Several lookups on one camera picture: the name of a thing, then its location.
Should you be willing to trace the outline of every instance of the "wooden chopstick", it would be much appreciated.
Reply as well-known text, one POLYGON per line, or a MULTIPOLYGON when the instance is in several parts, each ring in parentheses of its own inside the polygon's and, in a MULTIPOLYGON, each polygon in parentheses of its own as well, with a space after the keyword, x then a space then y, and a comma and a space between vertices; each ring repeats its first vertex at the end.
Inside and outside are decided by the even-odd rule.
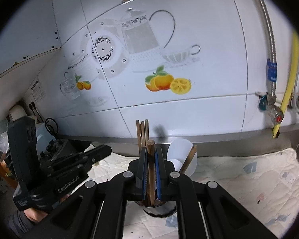
POLYGON ((141 126, 140 126, 140 121, 139 120, 136 120, 136 132, 137 132, 138 151, 139 151, 139 154, 141 154, 142 139, 141 139, 141 126))
POLYGON ((147 144, 147 141, 150 139, 150 133, 149 133, 149 120, 145 120, 145 141, 147 144))
POLYGON ((155 202, 155 162, 154 162, 154 154, 155 154, 155 141, 148 140, 147 141, 147 149, 148 149, 148 179, 147 183, 149 184, 149 192, 147 191, 147 195, 149 196, 149 201, 151 206, 154 205, 155 202))
POLYGON ((194 158, 194 155, 196 154, 196 152, 197 152, 197 145, 193 145, 192 149, 188 153, 188 156, 187 156, 185 162, 183 163, 181 169, 179 170, 180 173, 185 173, 189 164, 191 163, 192 159, 194 158))
POLYGON ((142 135, 142 147, 145 147, 146 140, 145 140, 145 123, 144 123, 144 121, 141 122, 141 135, 142 135))

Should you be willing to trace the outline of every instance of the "lemon slice decal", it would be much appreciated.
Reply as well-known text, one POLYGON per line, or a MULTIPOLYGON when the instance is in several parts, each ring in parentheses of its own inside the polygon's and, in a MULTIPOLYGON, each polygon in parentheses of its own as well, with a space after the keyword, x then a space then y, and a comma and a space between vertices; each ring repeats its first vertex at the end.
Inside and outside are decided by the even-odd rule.
POLYGON ((176 94, 188 93, 192 84, 185 78, 176 78, 171 82, 171 91, 176 94))

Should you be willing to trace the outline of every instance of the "stainless steel edge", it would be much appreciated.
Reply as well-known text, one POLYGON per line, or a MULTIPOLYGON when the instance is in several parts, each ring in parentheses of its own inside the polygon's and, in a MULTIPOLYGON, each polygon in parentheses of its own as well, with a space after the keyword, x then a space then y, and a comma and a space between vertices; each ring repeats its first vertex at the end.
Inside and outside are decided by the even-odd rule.
MULTIPOLYGON (((64 136, 73 140, 92 142, 94 145, 105 144, 112 148, 114 153, 124 156, 138 156, 137 138, 108 138, 64 136)), ((289 147, 296 148, 299 142, 299 124, 292 124, 280 128, 280 135, 272 139, 272 130, 247 131, 229 134, 182 136, 151 138, 156 146, 162 147, 167 154, 169 144, 176 138, 185 138, 197 145, 198 156, 254 156, 280 151, 289 147)))

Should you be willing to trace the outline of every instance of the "blue gripper pad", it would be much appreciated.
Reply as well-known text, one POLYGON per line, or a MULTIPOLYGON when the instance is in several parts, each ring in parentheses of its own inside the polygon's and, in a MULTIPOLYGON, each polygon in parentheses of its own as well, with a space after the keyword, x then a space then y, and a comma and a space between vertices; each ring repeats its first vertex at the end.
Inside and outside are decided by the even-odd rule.
POLYGON ((158 154, 155 151, 155 172, 156 172, 156 193, 157 198, 161 199, 161 177, 159 175, 158 154))

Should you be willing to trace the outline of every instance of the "white cloth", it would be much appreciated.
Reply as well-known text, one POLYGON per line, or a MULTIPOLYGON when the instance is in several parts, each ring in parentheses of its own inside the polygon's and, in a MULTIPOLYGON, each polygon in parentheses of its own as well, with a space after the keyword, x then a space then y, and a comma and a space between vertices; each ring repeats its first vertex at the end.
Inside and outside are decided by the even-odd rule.
MULTIPOLYGON (((282 237, 299 211, 299 163, 292 148, 262 156, 200 157, 193 181, 217 181, 277 237, 282 237)), ((126 171, 136 157, 112 153, 93 165, 89 180, 101 183, 126 171)), ((176 239, 176 214, 157 219, 128 202, 124 239, 176 239)))

